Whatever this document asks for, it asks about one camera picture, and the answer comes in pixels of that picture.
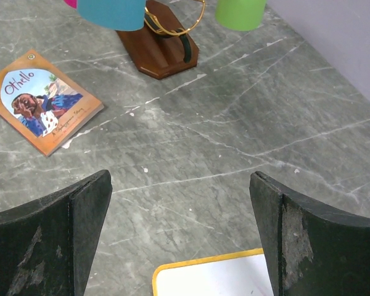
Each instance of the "book cover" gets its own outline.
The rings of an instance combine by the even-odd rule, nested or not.
[[[0,71],[0,116],[45,156],[103,108],[34,50]]]

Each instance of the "yellow border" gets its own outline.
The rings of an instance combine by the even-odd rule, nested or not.
[[[154,275],[152,276],[152,291],[154,293],[154,296],[158,296],[158,288],[157,288],[156,280],[158,277],[158,273],[161,272],[162,270],[196,265],[196,264],[218,262],[218,261],[223,261],[223,260],[230,260],[230,259],[235,259],[235,258],[242,258],[242,257],[261,255],[261,254],[263,254],[263,249],[253,249],[253,250],[248,250],[248,251],[241,251],[241,252],[236,252],[236,253],[229,253],[229,254],[224,254],[224,255],[217,255],[217,256],[212,256],[212,257],[205,257],[205,258],[200,258],[200,259],[193,259],[193,260],[188,260],[188,261],[174,262],[174,263],[160,265],[155,270]]]

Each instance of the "black strap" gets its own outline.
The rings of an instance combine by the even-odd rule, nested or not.
[[[145,14],[145,20],[148,22],[148,24],[154,28],[155,30],[159,30],[159,27],[156,26],[156,24],[150,19],[149,15]],[[184,29],[179,28],[175,30],[175,32],[179,33],[184,31]],[[159,35],[161,38],[171,38],[175,37],[169,34],[164,34],[164,35]],[[189,41],[189,38],[187,37],[187,34],[183,34],[179,36],[179,39],[181,40],[183,46],[184,46],[184,62],[189,63],[192,59],[192,47],[191,47],[191,42]]]

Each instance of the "green cup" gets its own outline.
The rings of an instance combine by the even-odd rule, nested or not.
[[[215,18],[224,27],[236,31],[256,29],[265,12],[267,0],[218,0]]]

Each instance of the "pink object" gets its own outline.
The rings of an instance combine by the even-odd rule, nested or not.
[[[64,0],[64,2],[66,2],[67,5],[71,6],[72,8],[76,8],[76,0]]]

